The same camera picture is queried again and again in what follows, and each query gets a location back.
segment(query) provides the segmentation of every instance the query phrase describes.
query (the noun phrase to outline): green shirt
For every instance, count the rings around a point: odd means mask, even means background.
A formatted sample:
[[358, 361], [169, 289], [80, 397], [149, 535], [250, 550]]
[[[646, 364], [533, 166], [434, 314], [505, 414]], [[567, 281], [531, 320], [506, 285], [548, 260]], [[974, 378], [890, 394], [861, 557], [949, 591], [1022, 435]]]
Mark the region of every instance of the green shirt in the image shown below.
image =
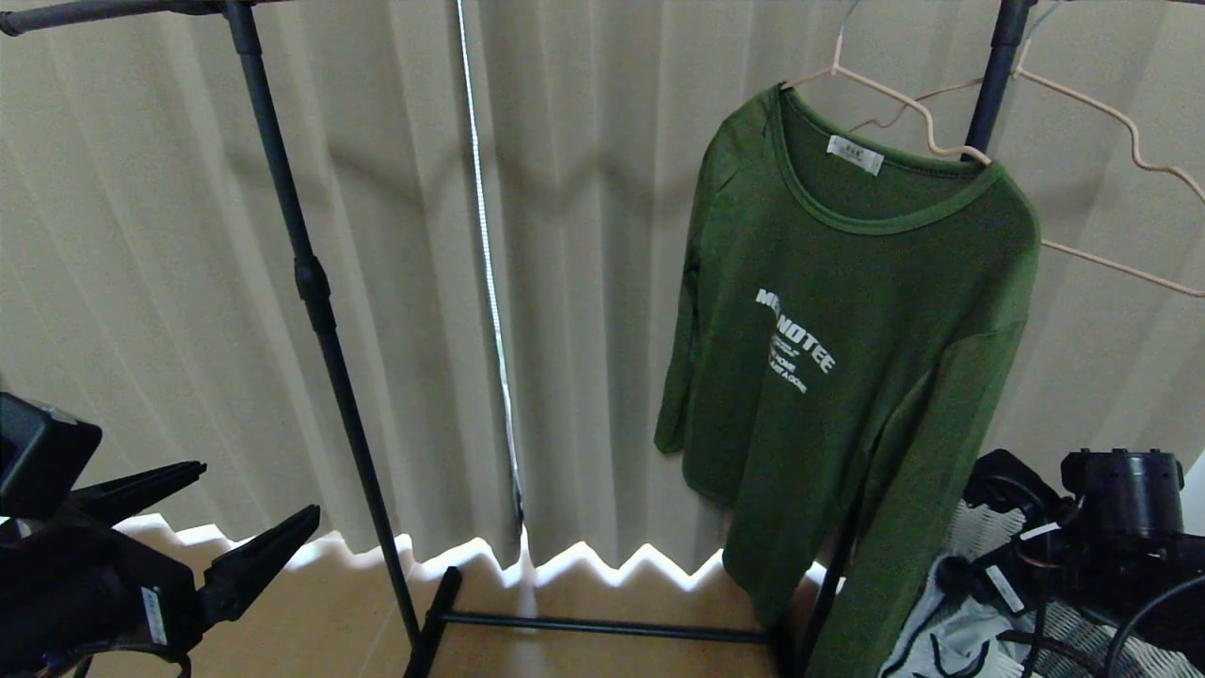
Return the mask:
[[765, 625], [865, 478], [810, 674], [887, 658], [999, 400], [1038, 249], [999, 163], [851, 136], [778, 86], [707, 147], [656, 443], [733, 509], [724, 567]]

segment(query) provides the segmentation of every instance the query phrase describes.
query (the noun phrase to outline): round neckline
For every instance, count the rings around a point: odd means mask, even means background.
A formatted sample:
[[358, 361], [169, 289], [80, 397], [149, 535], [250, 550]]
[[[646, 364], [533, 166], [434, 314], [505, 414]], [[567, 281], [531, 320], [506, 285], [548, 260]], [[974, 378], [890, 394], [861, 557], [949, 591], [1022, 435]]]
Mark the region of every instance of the round neckline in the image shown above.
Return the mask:
[[[812, 216], [824, 224], [837, 230], [857, 232], [859, 235], [893, 235], [928, 225], [933, 222], [946, 218], [969, 205], [976, 197], [987, 191], [987, 189], [1004, 173], [1004, 167], [1000, 166], [999, 160], [993, 160], [991, 164], [984, 166], [975, 160], [962, 161], [925, 158], [900, 151], [898, 148], [892, 148], [890, 146], [884, 146], [856, 134], [850, 134], [848, 131], [824, 119], [824, 117], [804, 102], [794, 89], [783, 90], [781, 88], [781, 83], [775, 84], [770, 90], [770, 126], [772, 128], [771, 134], [774, 137], [774, 154], [777, 159], [778, 171], [782, 175], [782, 179], [787, 184], [792, 195], [794, 195], [795, 200], [799, 201], [805, 210], [811, 212]], [[894, 165], [904, 170], [928, 175], [944, 175], [951, 178], [965, 178], [969, 176], [974, 176], [975, 178], [948, 197], [915, 212], [881, 219], [864, 219], [842, 214], [817, 200], [816, 196], [807, 190], [807, 187], [804, 185], [799, 175], [795, 172], [795, 167], [790, 163], [789, 149], [787, 148], [783, 105], [792, 106], [792, 108], [800, 114], [803, 122], [810, 124], [823, 135], [837, 135], [844, 138], [848, 138], [858, 146], [863, 146], [882, 154], [883, 165]]]

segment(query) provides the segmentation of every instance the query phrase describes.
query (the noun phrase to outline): curtain fold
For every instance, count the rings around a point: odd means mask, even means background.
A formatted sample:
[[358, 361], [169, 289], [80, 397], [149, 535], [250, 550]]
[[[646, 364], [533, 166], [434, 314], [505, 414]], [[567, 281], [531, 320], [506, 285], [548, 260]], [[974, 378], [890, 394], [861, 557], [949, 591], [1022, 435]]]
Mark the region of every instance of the curtain fold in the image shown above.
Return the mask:
[[[424, 0], [255, 17], [393, 525], [418, 558], [481, 536], [511, 562], [455, 14]], [[207, 462], [160, 507], [178, 529], [241, 538], [317, 502], [371, 548], [224, 19], [0, 49], [4, 388], [102, 426], [84, 482]]]
[[[535, 562], [584, 540], [617, 565], [651, 542], [687, 571], [722, 543], [723, 517], [652, 446], [699, 161], [717, 126], [777, 81], [831, 60], [841, 2], [469, 2], [525, 520]], [[1039, 5], [1034, 16], [1045, 11]], [[850, 19], [844, 63], [903, 92], [983, 72], [994, 2], [880, 0]], [[1068, 5], [1031, 70], [1131, 111], [1146, 155], [1205, 176], [1199, 7]], [[853, 125], [894, 105], [840, 78], [800, 93]], [[939, 145], [960, 145], [977, 89], [931, 101]], [[862, 130], [924, 154], [907, 113]], [[1205, 206], [1129, 166], [1124, 129], [1013, 82], [993, 155], [1034, 201], [1045, 235], [1205, 282]], [[1205, 448], [1205, 305], [1045, 252], [1034, 312], [984, 450], [1006, 447], [1058, 485], [1083, 446]]]

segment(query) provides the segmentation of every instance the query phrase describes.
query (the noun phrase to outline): beige hanger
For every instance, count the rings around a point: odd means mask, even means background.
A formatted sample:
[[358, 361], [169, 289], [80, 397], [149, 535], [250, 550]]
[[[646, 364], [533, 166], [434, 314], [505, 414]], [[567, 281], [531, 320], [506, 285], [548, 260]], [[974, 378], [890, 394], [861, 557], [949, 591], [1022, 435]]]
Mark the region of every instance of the beige hanger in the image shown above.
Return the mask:
[[824, 70], [816, 71], [816, 72], [813, 72], [811, 75], [807, 75], [807, 76], [804, 76], [804, 77], [801, 77], [799, 79], [793, 79], [790, 82], [784, 82], [784, 83], [782, 83], [782, 89], [786, 90], [786, 89], [790, 89], [793, 87], [798, 87], [800, 84], [804, 84], [805, 82], [811, 82], [811, 81], [813, 81], [813, 79], [816, 79], [816, 78], [818, 78], [818, 77], [821, 77], [823, 75], [844, 75], [845, 77], [847, 77], [847, 78], [850, 78], [850, 79], [852, 79], [852, 81], [854, 81], [854, 82], [857, 82], [859, 84], [869, 87], [869, 88], [874, 89], [875, 92], [878, 92], [881, 94], [886, 94], [887, 96], [890, 96], [892, 99], [895, 99], [897, 101], [900, 101], [906, 107], [910, 107], [910, 108], [915, 110], [916, 112], [921, 113], [924, 117], [924, 122], [925, 122], [925, 132], [927, 132], [925, 141], [929, 145], [929, 152], [931, 152], [933, 154], [940, 155], [940, 157], [966, 154], [966, 155], [970, 155], [970, 157], [975, 158], [976, 160], [983, 163], [984, 165], [992, 164], [992, 158], [988, 158], [978, 148], [972, 148], [970, 146], [959, 146], [958, 148], [941, 148], [941, 147], [939, 147], [936, 138], [934, 138], [934, 136], [933, 136], [933, 113], [929, 112], [929, 108], [924, 107], [924, 105], [922, 105], [917, 100], [911, 99], [911, 98], [909, 98], [909, 96], [906, 96], [906, 95], [904, 95], [904, 94], [901, 94], [901, 93], [892, 89], [890, 87], [887, 87], [886, 84], [881, 84], [878, 82], [875, 82], [875, 81], [870, 79], [869, 77], [860, 76], [860, 75], [858, 75], [858, 73], [856, 73], [856, 72], [851, 71], [850, 69], [847, 69], [847, 67], [845, 67], [845, 66], [841, 65], [841, 46], [842, 46], [842, 42], [845, 41], [845, 24], [846, 24], [846, 22], [850, 20], [850, 14], [853, 13], [853, 10], [858, 6], [859, 1], [860, 0], [853, 0], [853, 5], [850, 7], [850, 11], [846, 12], [845, 18], [841, 19], [841, 28], [837, 30], [837, 34], [836, 34], [836, 48], [833, 52], [833, 64], [829, 67], [824, 69]]
[[[1103, 113], [1105, 113], [1105, 114], [1107, 114], [1107, 116], [1117, 119], [1123, 125], [1125, 125], [1127, 131], [1129, 131], [1129, 136], [1130, 136], [1130, 159], [1134, 161], [1135, 165], [1138, 165], [1139, 169], [1145, 170], [1145, 171], [1156, 171], [1156, 172], [1170, 173], [1171, 176], [1175, 176], [1180, 181], [1185, 182], [1185, 184], [1187, 184], [1188, 188], [1191, 188], [1193, 190], [1193, 193], [1197, 194], [1197, 196], [1201, 200], [1201, 202], [1205, 204], [1205, 190], [1203, 190], [1200, 183], [1198, 183], [1197, 179], [1193, 178], [1192, 175], [1189, 175], [1188, 172], [1186, 172], [1183, 169], [1181, 169], [1181, 167], [1178, 167], [1176, 165], [1153, 165], [1151, 163], [1147, 163], [1145, 159], [1142, 159], [1142, 153], [1139, 151], [1139, 129], [1138, 129], [1138, 124], [1135, 124], [1134, 120], [1129, 116], [1127, 116], [1125, 113], [1118, 111], [1117, 108], [1115, 108], [1115, 107], [1112, 107], [1112, 106], [1110, 106], [1107, 104], [1104, 104], [1101, 101], [1098, 101], [1098, 100], [1093, 99], [1092, 96], [1088, 96], [1086, 94], [1082, 94], [1080, 92], [1076, 92], [1074, 89], [1064, 87], [1064, 86], [1062, 86], [1062, 84], [1059, 84], [1059, 83], [1057, 83], [1057, 82], [1054, 82], [1052, 79], [1048, 79], [1048, 78], [1045, 78], [1045, 77], [1042, 77], [1042, 76], [1040, 76], [1038, 73], [1030, 72], [1029, 70], [1025, 70], [1025, 57], [1029, 55], [1029, 46], [1034, 41], [1034, 30], [1036, 30], [1038, 26], [1041, 24], [1041, 22], [1045, 20], [1046, 17], [1048, 17], [1050, 13], [1053, 12], [1060, 4], [1062, 2], [1056, 4], [1054, 7], [1051, 7], [1045, 14], [1041, 16], [1041, 18], [1039, 18], [1036, 22], [1034, 22], [1034, 26], [1029, 31], [1029, 37], [1025, 39], [1024, 45], [1021, 47], [1021, 54], [1017, 57], [1017, 65], [1012, 70], [1012, 77], [1013, 77], [1013, 79], [1021, 77], [1021, 78], [1028, 79], [1030, 82], [1035, 82], [1035, 83], [1038, 83], [1038, 84], [1040, 84], [1040, 86], [1042, 86], [1042, 87], [1045, 87], [1047, 89], [1051, 89], [1051, 90], [1057, 92], [1059, 94], [1064, 94], [1066, 96], [1070, 96], [1071, 99], [1075, 99], [1076, 101], [1080, 101], [1081, 104], [1086, 104], [1088, 106], [1092, 106], [1093, 108], [1095, 108], [1095, 110], [1098, 110], [1098, 111], [1100, 111], [1100, 112], [1103, 112]], [[937, 94], [942, 94], [942, 93], [946, 93], [946, 92], [953, 92], [956, 89], [963, 89], [963, 88], [966, 88], [966, 87], [974, 87], [975, 84], [978, 84], [980, 82], [982, 82], [982, 79], [983, 78], [976, 78], [976, 79], [972, 79], [970, 82], [964, 82], [963, 84], [954, 84], [954, 86], [950, 86], [950, 87], [942, 87], [941, 89], [935, 89], [933, 92], [928, 92], [925, 94], [922, 94], [921, 96], [917, 98], [917, 100], [919, 101], [919, 100], [929, 99], [930, 96], [936, 96]], [[895, 124], [895, 120], [898, 120], [900, 118], [900, 116], [904, 114], [904, 111], [907, 110], [907, 107], [909, 106], [900, 106], [900, 108], [895, 112], [895, 114], [892, 117], [892, 119], [888, 120], [888, 122], [886, 122], [886, 123], [882, 122], [882, 120], [880, 120], [880, 119], [877, 119], [877, 118], [871, 118], [871, 119], [864, 120], [864, 122], [859, 123], [858, 125], [853, 126], [851, 129], [851, 131], [860, 129], [860, 128], [863, 128], [863, 126], [865, 126], [868, 124], [875, 124], [875, 125], [877, 125], [880, 128], [884, 128], [886, 129], [886, 128]], [[1153, 282], [1154, 284], [1158, 284], [1158, 285], [1164, 287], [1166, 289], [1171, 289], [1172, 291], [1176, 291], [1178, 294], [1185, 294], [1185, 295], [1194, 296], [1194, 297], [1198, 297], [1198, 299], [1205, 299], [1205, 289], [1197, 289], [1194, 287], [1188, 287], [1188, 285], [1181, 284], [1178, 282], [1175, 282], [1172, 279], [1168, 279], [1165, 277], [1159, 277], [1157, 275], [1146, 272], [1144, 270], [1139, 270], [1136, 267], [1131, 267], [1131, 266], [1128, 266], [1125, 264], [1119, 264], [1119, 263], [1117, 263], [1115, 260], [1106, 259], [1104, 257], [1099, 257], [1097, 254], [1093, 254], [1093, 253], [1089, 253], [1089, 252], [1084, 252], [1082, 249], [1076, 249], [1075, 247], [1069, 247], [1069, 246], [1062, 244], [1059, 242], [1053, 242], [1051, 240], [1042, 238], [1042, 244], [1045, 244], [1046, 247], [1050, 247], [1051, 249], [1058, 249], [1059, 252], [1064, 252], [1066, 254], [1071, 254], [1072, 257], [1080, 257], [1081, 259], [1089, 260], [1092, 263], [1100, 264], [1100, 265], [1106, 266], [1106, 267], [1111, 267], [1113, 270], [1124, 272], [1127, 275], [1131, 275], [1134, 277], [1145, 279], [1147, 282]]]

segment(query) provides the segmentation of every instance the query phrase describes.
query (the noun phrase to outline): floor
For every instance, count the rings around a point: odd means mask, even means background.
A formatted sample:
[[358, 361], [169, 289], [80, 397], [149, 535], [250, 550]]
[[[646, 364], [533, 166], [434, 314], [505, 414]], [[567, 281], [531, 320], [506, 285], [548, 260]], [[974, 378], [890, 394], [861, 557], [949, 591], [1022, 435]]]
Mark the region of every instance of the floor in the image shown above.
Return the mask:
[[[186, 562], [198, 577], [230, 548], [213, 529], [177, 536], [158, 518], [127, 524], [123, 530]], [[500, 572], [492, 556], [481, 552], [470, 546], [411, 570], [421, 614], [430, 605], [442, 568], [459, 564], [465, 582], [458, 609], [754, 627], [745, 594], [728, 579], [718, 559], [709, 561], [683, 589], [658, 559], [645, 558], [647, 553], [637, 553], [618, 572], [600, 571], [590, 554], [574, 552], [559, 559], [563, 568], [557, 573], [528, 567], [524, 574], [519, 567]], [[402, 562], [408, 561], [404, 552]], [[795, 607], [806, 609], [813, 596], [815, 586], [807, 583]], [[241, 620], [213, 627], [192, 653], [198, 678], [398, 677], [408, 655], [380, 555], [353, 556], [337, 536], [306, 547]], [[124, 654], [98, 658], [90, 673], [98, 678], [175, 674], [174, 666], [154, 658]], [[759, 645], [460, 625], [448, 627], [431, 672], [434, 677], [496, 678], [772, 674], [769, 653]]]

